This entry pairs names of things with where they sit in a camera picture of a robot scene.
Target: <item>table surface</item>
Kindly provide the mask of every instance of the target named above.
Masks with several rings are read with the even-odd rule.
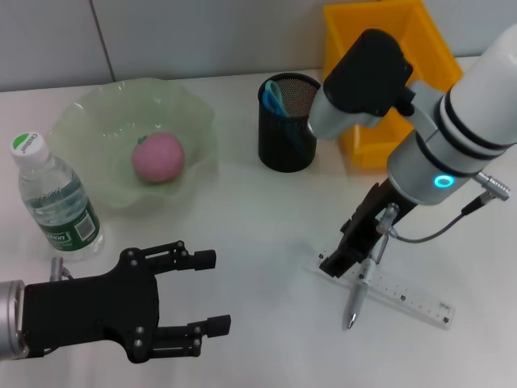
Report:
[[[475,60],[461,60],[463,66]],[[306,72],[319,78],[316,70]],[[230,335],[204,341],[197,359],[131,364],[108,341],[61,348],[44,359],[0,363],[9,388],[513,386],[517,380],[517,200],[495,201],[421,245],[391,242],[381,263],[451,302],[450,330],[367,299],[342,329],[349,291],[305,271],[325,241],[338,237],[368,189],[385,175],[354,175],[333,142],[320,141],[306,170],[280,174],[257,155],[256,91],[267,74],[182,81],[213,106],[220,148],[216,179],[181,206],[120,214],[98,209],[107,243],[96,258],[70,264],[76,276],[104,273],[126,247],[182,239],[215,249],[216,269],[158,277],[163,326],[231,314]],[[0,281],[46,281],[48,248],[23,207],[6,145],[15,134],[48,132],[91,86],[0,94]],[[517,150],[486,170],[517,188]],[[421,237],[455,217],[481,189],[475,183],[435,207],[417,207],[398,226]]]

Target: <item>bottle cap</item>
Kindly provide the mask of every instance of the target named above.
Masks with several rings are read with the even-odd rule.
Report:
[[[50,156],[43,136],[36,132],[17,136],[9,148],[18,167],[24,170],[33,170],[41,166]]]

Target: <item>pen holder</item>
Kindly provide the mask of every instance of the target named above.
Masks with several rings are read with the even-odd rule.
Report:
[[[278,85],[288,116],[281,116],[263,103],[268,81]],[[277,74],[258,90],[258,156],[269,168],[295,172],[306,168],[316,154],[316,138],[307,128],[310,108],[320,84],[303,74]]]

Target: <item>yellow bin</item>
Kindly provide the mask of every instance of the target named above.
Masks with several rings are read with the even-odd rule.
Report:
[[[420,0],[391,0],[325,6],[327,24],[325,77],[366,29],[393,36],[414,71],[409,82],[421,79],[442,91],[461,77],[461,69]],[[411,131],[395,109],[374,128],[356,125],[340,142],[351,164],[386,167],[388,156]]]

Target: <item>plastic bottle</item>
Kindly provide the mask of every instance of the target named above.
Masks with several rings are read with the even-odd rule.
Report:
[[[11,143],[19,167],[23,203],[63,259],[95,255],[103,245],[100,223],[75,171],[50,154],[39,133],[24,133]]]

